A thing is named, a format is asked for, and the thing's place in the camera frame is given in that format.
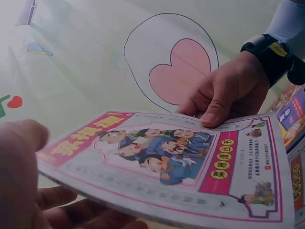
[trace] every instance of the red heart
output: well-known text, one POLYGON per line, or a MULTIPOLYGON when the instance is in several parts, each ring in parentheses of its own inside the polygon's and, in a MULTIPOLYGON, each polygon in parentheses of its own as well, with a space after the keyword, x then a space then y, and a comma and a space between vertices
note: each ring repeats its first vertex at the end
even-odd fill
POLYGON ((149 82, 164 101, 180 105, 188 91, 210 70, 210 59, 204 48, 194 40, 182 39, 171 51, 171 65, 155 66, 149 74, 149 82))
POLYGON ((8 102, 9 108, 18 108, 22 106, 22 98, 19 96, 14 96, 11 101, 8 102))

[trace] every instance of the wrist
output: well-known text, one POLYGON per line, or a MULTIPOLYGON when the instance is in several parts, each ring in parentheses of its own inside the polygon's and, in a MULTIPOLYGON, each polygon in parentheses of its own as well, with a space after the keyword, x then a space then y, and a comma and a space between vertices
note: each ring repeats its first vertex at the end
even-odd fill
POLYGON ((241 75, 246 75, 247 77, 253 76, 258 82, 264 82, 264 85, 270 87, 264 68, 255 55, 248 51, 242 51, 236 57, 236 61, 243 63, 240 70, 241 75))

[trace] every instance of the finger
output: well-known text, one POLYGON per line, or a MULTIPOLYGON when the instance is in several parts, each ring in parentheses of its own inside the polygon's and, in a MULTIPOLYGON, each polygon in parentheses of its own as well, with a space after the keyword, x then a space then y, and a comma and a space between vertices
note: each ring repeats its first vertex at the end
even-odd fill
POLYGON ((196 114, 197 108, 196 104, 192 100, 191 97, 188 97, 176 110, 176 113, 187 115, 187 116, 194 116, 196 114))
POLYGON ((38 190, 36 203, 41 210, 68 204, 77 198, 77 194, 61 186, 38 190))
POLYGON ((31 152, 41 150, 48 140, 48 129, 34 120, 7 122, 0 125, 0 139, 17 145, 31 152))
POLYGON ((208 76, 203 78, 198 86, 189 93, 187 98, 181 103, 176 110, 176 113, 194 116, 198 112, 206 111, 208 105, 213 97, 213 79, 214 73, 210 73, 208 76))
POLYGON ((143 221, 134 221, 122 227, 122 229, 148 229, 148 225, 143 221))
POLYGON ((102 213, 95 221, 86 225, 84 229, 120 229, 135 220, 136 218, 130 215, 108 210, 102 213))
POLYGON ((56 229, 73 229, 94 220, 107 208, 88 199, 44 211, 50 225, 56 229))
POLYGON ((201 122, 205 127, 216 127, 227 118, 231 105, 238 93, 238 84, 233 80, 218 80, 213 85, 213 99, 201 117, 201 122))
POLYGON ((11 221, 11 228, 31 224, 38 179, 35 152, 45 145, 47 137, 46 128, 32 120, 0 124, 0 171, 5 172, 0 212, 7 214, 2 218, 11 221))

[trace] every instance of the book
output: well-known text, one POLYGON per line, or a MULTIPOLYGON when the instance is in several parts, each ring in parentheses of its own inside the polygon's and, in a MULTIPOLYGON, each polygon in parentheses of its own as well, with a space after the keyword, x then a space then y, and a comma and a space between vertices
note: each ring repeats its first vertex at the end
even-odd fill
POLYGON ((305 229, 305 91, 304 86, 290 85, 272 104, 284 139, 294 194, 295 228, 305 229))
POLYGON ((181 228, 292 229, 275 113, 207 129, 178 114, 108 111, 37 152, 39 171, 84 196, 181 228))

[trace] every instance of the black wristband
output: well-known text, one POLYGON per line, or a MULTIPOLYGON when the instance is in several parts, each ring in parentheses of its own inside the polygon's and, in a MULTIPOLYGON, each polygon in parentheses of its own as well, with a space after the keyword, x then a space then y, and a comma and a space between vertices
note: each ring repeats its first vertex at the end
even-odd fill
POLYGON ((248 51, 257 57, 268 77, 272 87, 285 73, 287 73, 294 61, 289 58, 288 48, 284 43, 278 44, 278 40, 268 34, 263 34, 256 41, 245 43, 241 52, 248 51))

